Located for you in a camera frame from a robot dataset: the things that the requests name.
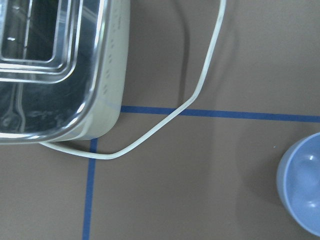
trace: light blue bowl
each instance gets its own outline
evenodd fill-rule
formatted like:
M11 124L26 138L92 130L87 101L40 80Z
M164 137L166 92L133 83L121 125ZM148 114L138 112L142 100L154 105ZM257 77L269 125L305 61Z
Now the light blue bowl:
M277 169L276 185L291 216L320 237L320 133L287 150Z

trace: white cord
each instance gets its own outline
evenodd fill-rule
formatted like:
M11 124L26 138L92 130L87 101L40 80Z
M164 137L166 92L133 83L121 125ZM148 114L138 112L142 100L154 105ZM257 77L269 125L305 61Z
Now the white cord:
M41 145L46 146L48 148L67 153L76 155L79 157L85 157L85 158L91 158L91 159L100 159L100 160L110 160L118 158L128 152L130 152L132 149L139 146L141 143L143 143L145 140L147 140L149 137L151 137L153 134L155 134L159 129L161 129L164 125L166 125L168 122L170 122L172 119L174 119L176 116L178 116L183 110L185 110L187 107L189 107L198 97L204 83L207 77L208 69L211 64L211 60L214 54L215 46L218 40L220 28L224 19L226 10L226 0L220 0L220 7L219 7L219 13L218 17L215 23L215 27L213 30L213 34L211 37L210 45L205 57L205 61L203 64L202 72L199 78L199 81L196 85L196 88L192 94L192 96L181 106L179 106L176 110L174 110L172 113L170 113L167 117L165 117L162 121L160 121L157 125L155 125L153 128L151 128L148 132L146 132L143 136L141 136L139 139L137 139L135 142L131 143L129 146L125 147L124 149L117 151L115 153L110 154L103 154L103 153L94 153L94 152L87 152L82 150L77 150L72 147L63 145L59 142L40 142Z

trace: appliance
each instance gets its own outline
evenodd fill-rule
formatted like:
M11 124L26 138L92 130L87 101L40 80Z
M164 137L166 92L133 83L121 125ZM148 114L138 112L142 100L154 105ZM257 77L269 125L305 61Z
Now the appliance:
M89 140L120 114L129 0L0 0L0 143Z

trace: blue bowl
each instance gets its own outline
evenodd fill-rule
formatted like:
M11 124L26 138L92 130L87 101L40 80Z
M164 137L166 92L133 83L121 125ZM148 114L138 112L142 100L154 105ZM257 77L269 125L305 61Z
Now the blue bowl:
M291 216L320 237L320 133L287 150L277 169L276 185Z

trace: brown surface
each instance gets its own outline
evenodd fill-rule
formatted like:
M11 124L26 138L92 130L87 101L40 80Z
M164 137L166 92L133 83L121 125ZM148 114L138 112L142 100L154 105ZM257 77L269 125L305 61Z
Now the brown surface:
M192 92L218 1L133 0L124 105L174 108ZM319 115L320 2L227 2L192 109ZM122 113L118 150L162 115ZM92 240L317 239L287 214L282 154L318 123L179 116L129 154L97 161ZM88 142L77 143L88 146ZM82 239L88 160L0 146L0 239Z

